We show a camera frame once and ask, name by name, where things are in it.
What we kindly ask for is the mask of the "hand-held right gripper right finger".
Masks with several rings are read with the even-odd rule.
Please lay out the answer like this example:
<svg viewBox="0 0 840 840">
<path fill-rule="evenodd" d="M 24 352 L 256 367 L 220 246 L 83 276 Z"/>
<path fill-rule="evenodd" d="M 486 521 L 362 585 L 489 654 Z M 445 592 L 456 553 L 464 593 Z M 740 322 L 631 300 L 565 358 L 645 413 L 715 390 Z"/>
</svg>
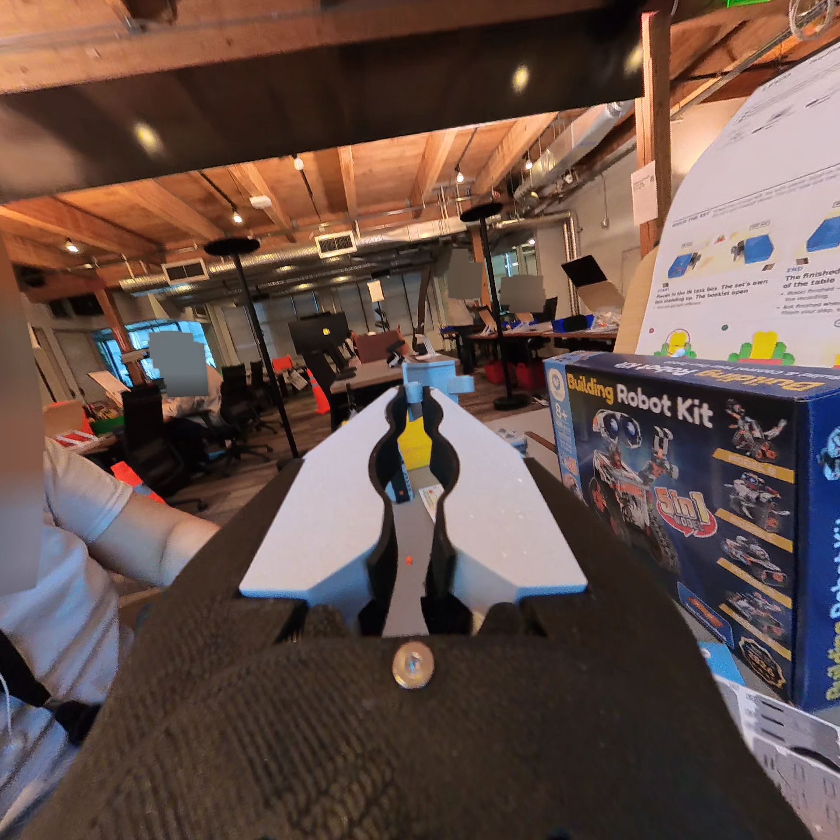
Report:
<svg viewBox="0 0 840 840">
<path fill-rule="evenodd" d="M 587 579 L 508 428 L 423 389 L 430 469 L 441 486 L 423 595 L 431 635 L 470 635 L 493 606 L 579 594 Z"/>
</svg>

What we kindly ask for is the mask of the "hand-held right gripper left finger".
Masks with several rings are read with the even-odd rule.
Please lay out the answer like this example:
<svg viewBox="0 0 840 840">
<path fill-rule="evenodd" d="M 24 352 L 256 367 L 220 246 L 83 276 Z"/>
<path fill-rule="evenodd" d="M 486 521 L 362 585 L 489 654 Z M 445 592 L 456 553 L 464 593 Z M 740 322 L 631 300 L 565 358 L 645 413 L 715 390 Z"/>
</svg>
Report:
<svg viewBox="0 0 840 840">
<path fill-rule="evenodd" d="M 408 499 L 397 439 L 407 399 L 393 387 L 312 449 L 239 584 L 243 596 L 331 606 L 381 636 L 396 582 L 393 505 Z"/>
</svg>

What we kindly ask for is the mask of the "grey curved building piece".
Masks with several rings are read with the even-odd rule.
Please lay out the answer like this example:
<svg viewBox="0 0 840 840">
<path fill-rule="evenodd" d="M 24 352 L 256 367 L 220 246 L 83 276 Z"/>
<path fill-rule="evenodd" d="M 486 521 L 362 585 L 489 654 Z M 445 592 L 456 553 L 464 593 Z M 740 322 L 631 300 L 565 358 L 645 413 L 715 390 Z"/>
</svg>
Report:
<svg viewBox="0 0 840 840">
<path fill-rule="evenodd" d="M 407 417 L 410 422 L 423 415 L 423 389 L 437 389 L 453 402 L 459 396 L 475 390 L 474 377 L 460 374 L 459 363 L 449 357 L 436 355 L 431 360 L 407 361 L 402 364 L 403 384 L 407 401 Z"/>
</svg>

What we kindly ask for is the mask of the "person's left forearm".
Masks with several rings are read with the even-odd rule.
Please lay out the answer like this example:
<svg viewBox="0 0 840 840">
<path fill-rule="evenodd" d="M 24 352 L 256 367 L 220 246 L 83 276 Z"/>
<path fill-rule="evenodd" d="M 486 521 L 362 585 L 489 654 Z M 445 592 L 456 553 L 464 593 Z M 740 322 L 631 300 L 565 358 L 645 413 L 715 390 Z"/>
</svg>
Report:
<svg viewBox="0 0 840 840">
<path fill-rule="evenodd" d="M 166 587 L 218 532 L 210 521 L 132 491 L 121 512 L 87 546 L 107 570 Z"/>
</svg>

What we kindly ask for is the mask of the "grey desk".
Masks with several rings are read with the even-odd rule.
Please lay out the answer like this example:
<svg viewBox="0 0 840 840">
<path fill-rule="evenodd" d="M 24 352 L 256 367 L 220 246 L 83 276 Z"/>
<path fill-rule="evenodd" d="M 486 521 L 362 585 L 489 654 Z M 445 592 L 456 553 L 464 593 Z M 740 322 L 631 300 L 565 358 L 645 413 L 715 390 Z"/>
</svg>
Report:
<svg viewBox="0 0 840 840">
<path fill-rule="evenodd" d="M 494 430 L 504 427 L 509 431 L 532 432 L 548 440 L 550 433 L 553 431 L 550 422 L 550 410 L 548 407 L 537 406 L 537 408 L 538 410 L 528 410 L 514 414 L 503 413 L 496 419 L 491 419 L 486 425 Z M 546 468 L 555 480 L 559 479 L 560 471 L 556 454 L 547 445 L 529 438 L 528 456 L 533 457 L 541 466 Z M 427 634 L 419 599 L 425 593 L 424 582 L 434 526 L 418 491 L 432 486 L 437 483 L 437 480 L 427 466 L 410 470 L 408 477 L 413 487 L 414 499 L 394 508 L 400 559 L 391 609 L 384 627 L 386 636 Z M 408 555 L 413 558 L 411 565 L 406 563 Z M 710 632 L 688 614 L 682 606 L 676 602 L 672 603 L 675 609 L 679 610 L 699 643 L 712 643 L 714 641 Z M 746 665 L 739 660 L 733 660 L 733 664 L 738 667 L 742 678 L 751 690 L 772 697 L 771 702 L 776 706 L 780 705 L 772 689 L 762 683 Z M 838 726 L 838 709 L 819 710 L 813 714 Z"/>
</svg>

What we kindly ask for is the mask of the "yellow plastic bin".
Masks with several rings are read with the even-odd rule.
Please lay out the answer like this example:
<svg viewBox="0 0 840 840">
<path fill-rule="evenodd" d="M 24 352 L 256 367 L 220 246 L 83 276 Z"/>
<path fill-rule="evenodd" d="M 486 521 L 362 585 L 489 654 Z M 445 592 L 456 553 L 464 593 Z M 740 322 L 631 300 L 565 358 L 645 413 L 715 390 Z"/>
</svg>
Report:
<svg viewBox="0 0 840 840">
<path fill-rule="evenodd" d="M 430 466 L 433 443 L 425 430 L 422 417 L 415 420 L 409 416 L 406 418 L 405 429 L 397 439 L 397 444 L 408 471 Z"/>
</svg>

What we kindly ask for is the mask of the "black office chair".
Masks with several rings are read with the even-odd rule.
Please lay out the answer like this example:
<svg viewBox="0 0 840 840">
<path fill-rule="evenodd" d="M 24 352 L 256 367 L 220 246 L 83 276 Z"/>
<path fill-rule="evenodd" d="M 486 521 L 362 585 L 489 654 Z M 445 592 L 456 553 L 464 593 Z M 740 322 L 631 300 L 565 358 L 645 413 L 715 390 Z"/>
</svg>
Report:
<svg viewBox="0 0 840 840">
<path fill-rule="evenodd" d="M 224 366 L 221 375 L 219 414 L 224 421 L 225 432 L 229 433 L 231 456 L 240 459 L 242 454 L 257 455 L 269 461 L 268 455 L 273 453 L 273 447 L 248 442 L 249 434 L 261 430 L 275 433 L 276 429 L 261 419 L 258 406 L 250 392 L 245 366 Z"/>
<path fill-rule="evenodd" d="M 132 470 L 164 501 L 206 473 L 209 456 L 195 423 L 181 417 L 165 421 L 157 382 L 135 385 L 122 394 L 122 447 Z"/>
</svg>

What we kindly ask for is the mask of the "red storage bins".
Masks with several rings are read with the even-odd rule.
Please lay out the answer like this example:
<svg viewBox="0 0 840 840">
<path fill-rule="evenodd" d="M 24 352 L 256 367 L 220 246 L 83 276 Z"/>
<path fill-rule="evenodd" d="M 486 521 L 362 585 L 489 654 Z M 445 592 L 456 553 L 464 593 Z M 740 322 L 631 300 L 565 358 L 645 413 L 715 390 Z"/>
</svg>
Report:
<svg viewBox="0 0 840 840">
<path fill-rule="evenodd" d="M 512 386 L 517 386 L 532 392 L 540 392 L 545 389 L 545 374 L 543 360 L 531 361 L 507 365 L 508 376 Z M 505 375 L 502 372 L 502 364 L 499 360 L 491 360 L 484 366 L 484 374 L 487 381 L 493 385 L 504 385 Z"/>
</svg>

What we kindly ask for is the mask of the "background work table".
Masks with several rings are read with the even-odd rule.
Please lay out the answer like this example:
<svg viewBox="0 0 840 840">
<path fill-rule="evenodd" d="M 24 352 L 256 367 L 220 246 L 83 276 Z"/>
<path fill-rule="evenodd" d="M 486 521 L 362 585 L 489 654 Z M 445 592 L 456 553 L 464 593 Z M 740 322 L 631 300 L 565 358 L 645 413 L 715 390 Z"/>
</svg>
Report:
<svg viewBox="0 0 840 840">
<path fill-rule="evenodd" d="M 442 354 L 436 353 L 428 360 L 408 361 L 430 361 L 436 355 Z M 340 425 L 349 415 L 351 404 L 361 410 L 389 388 L 403 384 L 403 363 L 395 366 L 389 366 L 384 360 L 360 363 L 356 366 L 354 378 L 344 382 L 335 382 L 331 387 L 333 399 L 339 404 L 346 403 L 340 415 Z"/>
</svg>

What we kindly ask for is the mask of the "blue robot kit box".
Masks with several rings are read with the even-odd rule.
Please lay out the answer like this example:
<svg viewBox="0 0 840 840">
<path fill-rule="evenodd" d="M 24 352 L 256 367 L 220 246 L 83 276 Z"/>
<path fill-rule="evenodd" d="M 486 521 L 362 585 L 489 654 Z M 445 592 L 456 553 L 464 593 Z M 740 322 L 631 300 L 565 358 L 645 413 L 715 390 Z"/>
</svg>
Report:
<svg viewBox="0 0 840 840">
<path fill-rule="evenodd" d="M 766 685 L 837 707 L 838 372 L 612 352 L 543 367 L 563 483 Z"/>
</svg>

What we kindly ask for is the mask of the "black monitor on stand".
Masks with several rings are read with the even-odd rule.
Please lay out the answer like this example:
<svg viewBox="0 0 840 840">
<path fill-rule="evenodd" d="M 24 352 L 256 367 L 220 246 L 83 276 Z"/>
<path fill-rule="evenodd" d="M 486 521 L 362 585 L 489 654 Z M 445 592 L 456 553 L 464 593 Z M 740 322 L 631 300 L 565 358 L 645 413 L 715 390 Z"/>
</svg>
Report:
<svg viewBox="0 0 840 840">
<path fill-rule="evenodd" d="M 331 429 L 335 430 L 340 425 L 340 415 L 347 403 L 336 403 L 331 387 L 335 382 L 346 382 L 356 376 L 355 368 L 340 351 L 350 336 L 347 319 L 343 312 L 320 313 L 289 321 L 288 329 L 295 351 L 302 357 L 308 373 L 327 400 Z"/>
</svg>

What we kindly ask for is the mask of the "long background table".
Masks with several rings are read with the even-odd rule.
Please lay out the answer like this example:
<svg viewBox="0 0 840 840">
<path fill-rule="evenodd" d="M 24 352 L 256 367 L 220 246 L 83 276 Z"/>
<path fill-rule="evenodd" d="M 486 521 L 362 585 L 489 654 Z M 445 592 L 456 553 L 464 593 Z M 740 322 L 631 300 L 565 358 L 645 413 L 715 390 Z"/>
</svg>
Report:
<svg viewBox="0 0 840 840">
<path fill-rule="evenodd" d="M 469 361 L 476 364 L 476 348 L 484 345 L 489 348 L 493 359 L 500 357 L 498 345 L 503 348 L 510 345 L 513 349 L 505 350 L 507 358 L 509 361 L 516 361 L 524 352 L 529 354 L 529 358 L 536 359 L 538 351 L 549 345 L 564 352 L 612 352 L 617 335 L 618 329 L 603 331 L 586 329 L 572 332 L 507 330 L 500 336 L 494 331 L 484 330 L 467 335 L 463 343 Z"/>
</svg>

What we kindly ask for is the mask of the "black floor lamp stand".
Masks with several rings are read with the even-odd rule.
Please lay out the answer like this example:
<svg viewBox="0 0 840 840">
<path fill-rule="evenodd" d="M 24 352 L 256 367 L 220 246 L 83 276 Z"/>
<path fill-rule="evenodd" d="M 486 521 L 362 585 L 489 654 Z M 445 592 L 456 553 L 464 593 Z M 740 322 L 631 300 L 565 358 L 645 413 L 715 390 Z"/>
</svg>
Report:
<svg viewBox="0 0 840 840">
<path fill-rule="evenodd" d="M 265 334 L 259 324 L 254 295 L 252 294 L 245 275 L 243 257 L 255 253 L 259 249 L 259 241 L 254 238 L 247 237 L 223 236 L 207 242 L 203 249 L 209 256 L 225 257 L 233 260 L 235 273 L 239 280 L 241 290 L 245 295 L 245 308 L 248 323 L 265 369 L 269 393 L 279 412 L 281 425 L 283 426 L 287 438 L 290 456 L 292 459 L 299 459 L 300 453 L 291 429 L 291 422 L 287 414 L 284 397 L 277 381 L 277 375 L 273 369 Z"/>
<path fill-rule="evenodd" d="M 508 369 L 508 357 L 503 338 L 503 327 L 501 320 L 501 307 L 498 299 L 494 271 L 491 262 L 491 252 L 488 237 L 487 219 L 497 216 L 502 211 L 502 204 L 496 200 L 490 200 L 471 207 L 460 215 L 460 220 L 467 225 L 478 225 L 479 242 L 485 263 L 487 274 L 487 285 L 490 294 L 490 312 L 496 328 L 496 346 L 499 362 L 501 365 L 503 381 L 506 389 L 504 396 L 495 399 L 493 405 L 498 411 L 514 411 L 525 407 L 528 404 L 526 395 L 515 392 L 511 375 Z"/>
</svg>

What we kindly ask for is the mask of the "blue instruction booklet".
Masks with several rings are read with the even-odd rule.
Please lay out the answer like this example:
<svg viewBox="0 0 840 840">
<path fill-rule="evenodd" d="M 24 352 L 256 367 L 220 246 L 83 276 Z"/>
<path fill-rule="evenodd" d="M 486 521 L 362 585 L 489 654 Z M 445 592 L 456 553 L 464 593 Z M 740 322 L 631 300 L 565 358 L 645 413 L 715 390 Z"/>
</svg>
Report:
<svg viewBox="0 0 840 840">
<path fill-rule="evenodd" d="M 699 641 L 698 647 L 711 673 L 716 678 L 726 679 L 734 684 L 746 686 L 746 682 L 732 656 L 730 648 L 721 643 Z"/>
</svg>

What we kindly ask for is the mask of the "person in beige shirt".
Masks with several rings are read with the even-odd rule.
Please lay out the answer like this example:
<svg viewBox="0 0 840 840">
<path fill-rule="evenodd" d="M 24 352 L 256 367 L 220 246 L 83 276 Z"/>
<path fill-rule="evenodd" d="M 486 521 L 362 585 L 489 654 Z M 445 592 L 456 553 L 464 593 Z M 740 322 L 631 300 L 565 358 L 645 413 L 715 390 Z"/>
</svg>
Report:
<svg viewBox="0 0 840 840">
<path fill-rule="evenodd" d="M 130 633 L 119 622 L 110 574 L 89 547 L 132 495 L 90 461 L 45 441 L 44 527 L 35 588 L 1 599 L 2 631 L 37 680 L 58 700 L 99 704 L 109 692 Z M 46 709 L 2 708 L 2 838 L 18 836 L 76 757 Z"/>
</svg>

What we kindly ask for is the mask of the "robot sticker sheet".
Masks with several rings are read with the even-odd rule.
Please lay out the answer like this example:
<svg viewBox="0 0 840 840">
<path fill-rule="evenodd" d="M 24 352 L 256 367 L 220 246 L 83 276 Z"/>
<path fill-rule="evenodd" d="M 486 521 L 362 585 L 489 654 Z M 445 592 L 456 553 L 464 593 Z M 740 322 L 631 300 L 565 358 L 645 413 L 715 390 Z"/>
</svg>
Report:
<svg viewBox="0 0 840 840">
<path fill-rule="evenodd" d="M 839 838 L 838 726 L 717 676 L 753 756 L 817 839 Z"/>
</svg>

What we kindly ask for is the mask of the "white printed instruction board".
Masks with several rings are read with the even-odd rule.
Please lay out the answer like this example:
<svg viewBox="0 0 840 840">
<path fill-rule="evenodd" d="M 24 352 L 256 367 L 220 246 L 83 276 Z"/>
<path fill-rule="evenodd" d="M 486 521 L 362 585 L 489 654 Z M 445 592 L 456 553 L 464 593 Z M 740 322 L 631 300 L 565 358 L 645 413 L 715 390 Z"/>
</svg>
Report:
<svg viewBox="0 0 840 840">
<path fill-rule="evenodd" d="M 686 175 L 636 352 L 838 367 L 838 45 L 756 90 Z"/>
</svg>

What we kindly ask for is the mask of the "silver ventilation duct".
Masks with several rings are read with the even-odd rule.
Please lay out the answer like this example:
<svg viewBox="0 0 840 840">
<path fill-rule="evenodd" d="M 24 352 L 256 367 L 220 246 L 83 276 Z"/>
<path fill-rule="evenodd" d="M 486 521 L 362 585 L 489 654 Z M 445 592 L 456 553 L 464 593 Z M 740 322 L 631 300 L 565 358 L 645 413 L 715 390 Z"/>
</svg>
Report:
<svg viewBox="0 0 840 840">
<path fill-rule="evenodd" d="M 457 218 L 434 220 L 409 224 L 386 230 L 379 234 L 357 238 L 358 250 L 350 255 L 331 259 L 319 257 L 314 241 L 284 250 L 262 250 L 243 257 L 246 274 L 255 272 L 258 276 L 279 276 L 282 279 L 300 274 L 304 269 L 351 268 L 365 257 L 384 252 L 407 253 L 420 245 L 436 242 L 444 237 L 463 234 L 467 226 Z M 171 287 L 161 271 L 156 275 L 140 276 L 121 280 L 119 288 L 134 297 L 157 295 L 169 298 L 184 298 L 220 288 L 225 282 L 237 277 L 233 260 L 230 258 L 205 260 L 208 279 Z"/>
</svg>

